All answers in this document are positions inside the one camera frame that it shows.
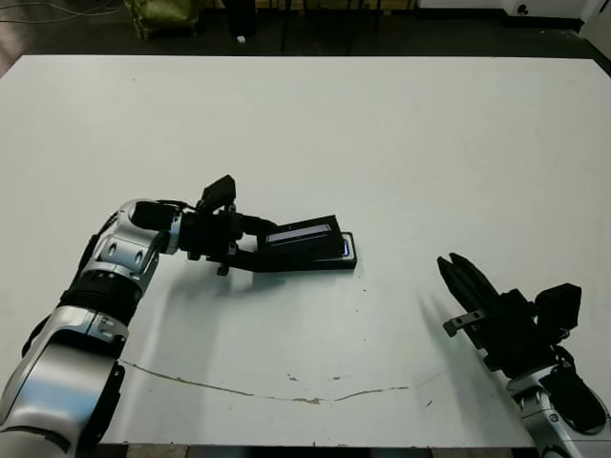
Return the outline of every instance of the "chair leg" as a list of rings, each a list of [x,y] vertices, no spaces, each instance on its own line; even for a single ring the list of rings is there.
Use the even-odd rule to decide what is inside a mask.
[[[352,43],[354,42],[354,36],[356,35],[356,29],[361,24],[361,12],[363,11],[363,0],[359,0],[359,9],[356,17],[356,25],[352,27],[352,31],[350,33],[350,41],[348,43],[348,50],[346,51],[346,55],[352,54]]]
[[[286,49],[286,36],[288,35],[288,18],[290,17],[290,6],[292,0],[284,0],[284,27],[283,27],[283,38],[280,45],[280,51],[284,52]]]
[[[375,11],[375,26],[373,29],[378,31],[378,23],[380,22],[380,8],[382,7],[382,0],[378,0],[378,8]]]

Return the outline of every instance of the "white table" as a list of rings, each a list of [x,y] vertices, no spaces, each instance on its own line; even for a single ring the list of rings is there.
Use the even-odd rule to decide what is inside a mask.
[[[580,285],[566,346],[611,406],[610,112],[583,60],[23,57],[0,80],[0,380],[118,205],[231,173],[245,213],[337,214],[359,265],[219,278],[164,258],[106,442],[529,446],[445,335],[462,310],[435,258],[530,299]]]

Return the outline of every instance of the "crack on table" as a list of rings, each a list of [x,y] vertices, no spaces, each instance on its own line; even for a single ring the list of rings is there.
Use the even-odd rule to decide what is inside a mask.
[[[443,372],[439,372],[438,374],[433,375],[432,377],[430,377],[429,379],[425,380],[424,382],[411,387],[411,386],[390,386],[388,388],[378,388],[378,389],[366,389],[363,391],[357,391],[355,393],[351,393],[348,394],[347,396],[342,396],[341,398],[281,398],[278,396],[265,396],[263,394],[256,394],[256,393],[249,393],[247,391],[240,391],[238,389],[231,389],[231,388],[224,388],[222,386],[217,386],[217,385],[210,385],[210,384],[205,384],[202,382],[193,382],[190,380],[184,380],[181,377],[173,377],[171,375],[167,375],[167,374],[162,374],[160,372],[156,372],[154,370],[151,369],[147,369],[145,367],[142,367],[140,365],[137,365],[135,363],[130,363],[129,361],[125,361],[125,360],[120,360],[122,363],[136,369],[139,370],[141,372],[144,372],[148,375],[152,375],[153,377],[157,377],[159,379],[162,380],[167,380],[169,382],[176,382],[179,384],[183,384],[183,385],[190,385],[190,386],[199,386],[202,388],[208,388],[208,389],[214,389],[216,391],[221,391],[223,393],[229,393],[229,394],[236,394],[239,396],[245,396],[248,398],[259,398],[259,399],[267,399],[270,401],[283,401],[283,402],[290,402],[290,403],[305,403],[305,404],[311,404],[314,406],[319,406],[321,403],[339,403],[341,401],[345,401],[347,399],[351,399],[351,398],[356,398],[358,396],[365,396],[365,395],[369,395],[369,394],[376,394],[376,393],[384,393],[387,391],[400,391],[400,390],[407,390],[407,389],[417,389],[421,386],[424,386],[430,382],[432,382],[434,379],[436,379],[437,377],[442,376],[443,374],[445,374],[446,372],[449,371],[449,369],[444,370]]]

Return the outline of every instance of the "green bag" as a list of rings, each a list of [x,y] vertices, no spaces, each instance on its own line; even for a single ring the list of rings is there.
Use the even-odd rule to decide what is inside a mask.
[[[142,39],[171,29],[191,29],[193,35],[198,34],[199,0],[125,0],[125,7]]]

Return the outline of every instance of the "white wall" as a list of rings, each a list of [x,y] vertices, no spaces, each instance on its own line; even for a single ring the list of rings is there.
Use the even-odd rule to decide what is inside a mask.
[[[604,0],[587,0],[586,5],[583,8],[583,12],[581,13],[581,20],[583,22],[587,22],[588,19],[596,16],[602,8],[603,3]]]
[[[420,8],[503,8],[505,0],[420,0]]]
[[[525,4],[530,17],[565,17],[579,19],[589,1],[599,0],[504,0],[508,14],[519,15],[517,8]]]
[[[580,18],[586,22],[593,13],[598,13],[604,0],[420,0],[420,8],[488,8],[504,9],[516,14],[521,4],[528,6],[531,17]]]
[[[611,59],[611,5],[599,14],[600,7],[592,11],[579,34]]]

